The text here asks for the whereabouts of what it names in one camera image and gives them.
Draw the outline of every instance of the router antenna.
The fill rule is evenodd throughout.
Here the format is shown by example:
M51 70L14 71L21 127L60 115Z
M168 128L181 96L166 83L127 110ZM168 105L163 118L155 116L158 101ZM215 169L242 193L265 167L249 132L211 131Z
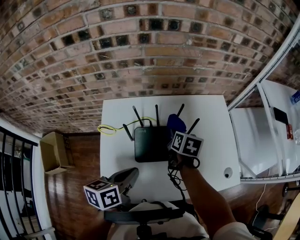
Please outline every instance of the router antenna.
M184 108L184 104L181 105L181 107L180 107L180 109L179 109L179 111L177 113L177 117L179 117L179 115L181 114L181 111L182 111L183 108Z
M191 128L189 129L189 131L187 132L187 134L190 134L191 131L193 131L194 127L197 125L198 121L200 120L200 118L197 118L196 121L193 123L193 125L191 126Z
M156 112L156 125L159 127L159 116L158 116L158 105L155 105L155 112Z
M125 129L128 137L129 137L130 141L133 141L133 138L132 138L132 136L131 136L131 134L130 134L130 132L128 130L128 127L126 126L126 124L123 124L123 127L124 127L124 129Z
M141 120L139 114L137 113L137 110L136 110L135 106L132 106L132 108L133 108L133 111L135 112L135 114L136 114L136 116L137 116L137 119L138 119L139 122L140 122L141 127L144 127L143 122L142 122L142 120Z

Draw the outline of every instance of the wifi router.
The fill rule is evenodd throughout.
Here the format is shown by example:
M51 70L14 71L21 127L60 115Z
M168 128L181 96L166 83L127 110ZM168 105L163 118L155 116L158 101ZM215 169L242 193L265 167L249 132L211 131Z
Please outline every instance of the wifi router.
M177 116L179 117L184 104L181 105ZM128 127L123 124L123 127L131 141L135 142L135 160L138 163L144 162L161 162L168 161L169 150L168 144L170 143L173 133L172 129L167 126L160 126L159 116L158 116L158 105L155 105L156 110L156 122L157 126L154 127L150 121L150 126L145 127L135 106L132 107L139 122L140 127L134 130L134 138L129 132ZM192 127L189 129L189 133L193 130L199 119L195 121Z

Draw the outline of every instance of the black railing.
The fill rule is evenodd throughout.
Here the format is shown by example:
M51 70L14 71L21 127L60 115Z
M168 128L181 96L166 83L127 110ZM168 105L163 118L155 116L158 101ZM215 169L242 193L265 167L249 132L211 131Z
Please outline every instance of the black railing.
M12 133L12 132L10 132L10 131L2 128L2 127L0 127L0 133L3 134L3 139L2 139L3 143L2 143L2 152L1 152L1 179L2 179L2 186L1 187L3 187L6 206L7 206L7 209L8 209L9 216L11 218L13 227L16 231L17 236L24 236L24 235L28 234L28 229L26 229L25 224L23 222L21 211L20 211L20 208L19 208L19 205L18 205L17 195L16 195L17 191L21 191L21 193L23 195L23 201L24 201L24 208L23 209L25 209L25 214L28 217L29 224L30 224L32 232L33 233L36 232L35 229L34 229L33 223L32 223L32 219L30 217L32 214L30 214L30 211L29 211L28 206L27 206L27 201L26 201L26 197L28 197L29 190L25 189L25 187L24 187L24 154L25 154L25 151L26 151L26 149L25 149L25 144L26 144L26 145L30 145L30 158L29 158L29 161L30 161L31 194L29 194L29 195L31 195L31 198L32 198L32 204L31 205L33 207L33 210L34 210L34 213L35 213L35 216L36 216L36 219L37 219L37 224L38 224L38 228L39 228L38 231L41 231L42 228L41 228L41 224L40 224L40 221L39 221L39 218L38 218L37 209L36 209L36 206L35 206L35 199L34 199L34 192L33 192L33 181L32 181L33 148L37 147L38 144L35 143L35 142L32 142L28 139L25 139L25 138L23 138L19 135L16 135L16 134L14 134L14 133ZM12 138L11 156L9 154L5 153L5 146L7 144L6 140L7 140L8 137ZM18 142L22 142L22 144L21 144L21 156L20 157L15 157L16 140L18 140ZM15 220L13 218L12 211L11 211L11 208L9 206L9 201L8 201L8 196L7 196L8 191L12 191L14 193L16 210L17 210L20 222L21 222L23 233L18 231L18 228L15 224ZM7 236L9 237L9 239L13 239L12 233L10 232L10 230L8 228L8 225L7 225L7 223L5 221L5 218L2 214L1 208L0 208L0 221L3 225L3 228L4 228Z

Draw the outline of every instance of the yellow cable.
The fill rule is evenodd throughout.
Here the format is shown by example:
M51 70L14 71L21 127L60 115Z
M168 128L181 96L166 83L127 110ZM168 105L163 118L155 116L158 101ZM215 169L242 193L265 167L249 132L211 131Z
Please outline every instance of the yellow cable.
M149 119L149 120L151 120L151 121L156 121L155 119L150 118L150 117L142 117L141 119ZM138 121L139 121L139 120L136 120L136 121L133 121L133 122L131 122L131 123L128 123L127 126L130 125L130 124L133 124L133 123L135 123L135 122L138 122ZM113 131L113 133L106 133L106 132L104 132L101 128L106 128L106 130L111 130L111 131ZM109 125L101 124L101 125L99 125L99 126L97 127L97 129L98 129L98 131L99 131L100 133L102 133L102 134L104 134L104 135L107 135L107 136L113 136L113 135L115 135L115 134L117 133L118 130L123 130L124 127L115 128L115 127L112 127L112 126L109 126Z

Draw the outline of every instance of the wooden floor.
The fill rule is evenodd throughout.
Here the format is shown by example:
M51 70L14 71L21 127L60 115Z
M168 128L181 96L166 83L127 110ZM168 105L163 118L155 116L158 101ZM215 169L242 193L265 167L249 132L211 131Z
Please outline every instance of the wooden floor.
M70 137L70 142L75 168L54 176L45 175L48 209L57 238L61 240L76 239L97 214L97 209L87 203L83 185L100 176L100 137ZM229 202L236 220L248 223L255 214L256 202L263 192L263 187L264 184L241 184L220 193ZM282 188L283 184L267 185L258 207L267 204L270 206L270 212L280 213L286 200L294 199L298 193L289 192L288 196L283 198ZM269 222L265 228L277 224L277 221Z

